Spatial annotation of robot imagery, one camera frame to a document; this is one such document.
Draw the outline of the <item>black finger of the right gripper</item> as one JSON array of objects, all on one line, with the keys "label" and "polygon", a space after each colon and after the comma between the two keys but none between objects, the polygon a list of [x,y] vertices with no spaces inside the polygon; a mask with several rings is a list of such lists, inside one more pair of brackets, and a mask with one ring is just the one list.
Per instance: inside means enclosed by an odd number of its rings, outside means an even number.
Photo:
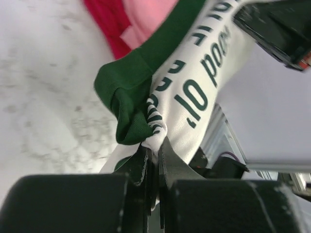
[{"label": "black finger of the right gripper", "polygon": [[245,4],[234,23],[287,68],[311,66],[311,2],[276,0]]}]

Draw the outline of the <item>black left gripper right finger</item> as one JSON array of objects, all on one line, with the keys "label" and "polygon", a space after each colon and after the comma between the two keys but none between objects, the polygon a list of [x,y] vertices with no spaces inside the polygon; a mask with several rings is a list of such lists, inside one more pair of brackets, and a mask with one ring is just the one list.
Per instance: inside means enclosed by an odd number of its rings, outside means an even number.
[{"label": "black left gripper right finger", "polygon": [[160,226],[165,233],[170,232],[170,189],[177,180],[203,180],[204,177],[196,173],[185,163],[173,150],[168,137],[158,152],[158,174],[159,174],[159,208]]}]

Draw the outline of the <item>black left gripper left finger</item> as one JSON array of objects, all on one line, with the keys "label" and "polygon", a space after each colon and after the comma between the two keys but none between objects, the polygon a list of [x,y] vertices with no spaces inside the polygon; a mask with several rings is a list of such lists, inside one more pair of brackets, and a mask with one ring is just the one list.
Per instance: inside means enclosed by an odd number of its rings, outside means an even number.
[{"label": "black left gripper left finger", "polygon": [[153,202],[153,177],[155,166],[152,152],[140,146],[122,166],[115,171],[127,178],[124,207],[120,211],[122,224],[119,233],[147,233],[148,218]]}]

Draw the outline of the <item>cream and green Charlie Brown shirt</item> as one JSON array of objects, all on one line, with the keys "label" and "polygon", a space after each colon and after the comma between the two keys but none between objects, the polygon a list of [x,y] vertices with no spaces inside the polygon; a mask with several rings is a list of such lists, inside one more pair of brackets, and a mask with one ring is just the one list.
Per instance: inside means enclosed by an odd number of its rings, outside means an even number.
[{"label": "cream and green Charlie Brown shirt", "polygon": [[127,56],[102,66],[94,88],[117,118],[112,173],[139,146],[153,162],[165,139],[189,163],[205,136],[220,88],[244,65],[254,41],[234,23],[242,0],[181,0]]}]

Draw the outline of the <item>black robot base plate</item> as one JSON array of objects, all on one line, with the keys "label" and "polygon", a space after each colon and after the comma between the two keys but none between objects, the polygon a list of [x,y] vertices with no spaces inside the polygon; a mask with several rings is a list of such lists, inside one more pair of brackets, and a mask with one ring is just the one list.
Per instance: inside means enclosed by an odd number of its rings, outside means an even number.
[{"label": "black robot base plate", "polygon": [[208,160],[201,148],[198,149],[189,166],[207,179],[241,179],[245,172],[249,172],[246,165],[232,152],[222,152],[211,168],[207,168]]}]

